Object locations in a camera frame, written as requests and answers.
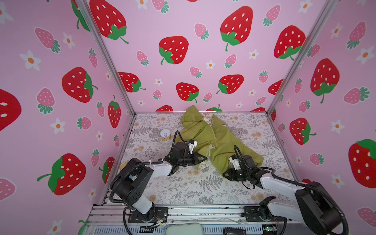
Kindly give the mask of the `green zip jacket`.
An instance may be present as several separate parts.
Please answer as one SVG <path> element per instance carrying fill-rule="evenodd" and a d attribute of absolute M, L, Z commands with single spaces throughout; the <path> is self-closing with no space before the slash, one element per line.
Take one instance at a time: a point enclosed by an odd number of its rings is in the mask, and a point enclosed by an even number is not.
<path fill-rule="evenodd" d="M 197 141 L 196 150 L 210 159 L 219 174 L 229 169 L 229 158 L 235 154 L 234 146 L 237 146 L 244 156 L 252 157 L 258 167 L 263 163 L 264 158 L 240 141 L 216 115 L 211 117 L 209 124 L 197 108 L 191 106 L 182 117 L 182 125 L 183 139 Z"/>

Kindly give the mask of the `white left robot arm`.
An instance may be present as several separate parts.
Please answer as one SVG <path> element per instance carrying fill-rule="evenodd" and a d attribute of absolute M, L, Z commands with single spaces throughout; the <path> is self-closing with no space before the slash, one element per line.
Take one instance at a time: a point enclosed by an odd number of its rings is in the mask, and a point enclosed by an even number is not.
<path fill-rule="evenodd" d="M 131 159 L 113 179 L 110 185 L 109 201 L 124 204 L 141 216 L 142 221 L 149 222 L 160 217 L 155 205 L 144 191 L 151 178 L 171 176 L 180 167 L 199 165 L 208 158 L 194 151 L 196 141 L 178 142 L 173 144 L 170 152 L 158 161 L 142 162 Z"/>

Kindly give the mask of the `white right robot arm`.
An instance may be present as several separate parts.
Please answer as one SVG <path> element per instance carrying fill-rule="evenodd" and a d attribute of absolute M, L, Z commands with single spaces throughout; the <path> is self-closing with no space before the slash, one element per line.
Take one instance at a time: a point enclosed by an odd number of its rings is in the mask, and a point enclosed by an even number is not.
<path fill-rule="evenodd" d="M 316 235 L 333 235 L 342 226 L 342 234 L 349 234 L 344 212 L 318 182 L 302 183 L 276 175 L 270 167 L 257 167 L 246 155 L 234 154 L 229 158 L 230 168 L 223 176 L 236 182 L 249 182 L 254 187 L 277 192 L 288 198 L 278 200 L 269 196 L 259 203 L 255 213 L 263 221 L 283 217 L 306 225 Z"/>

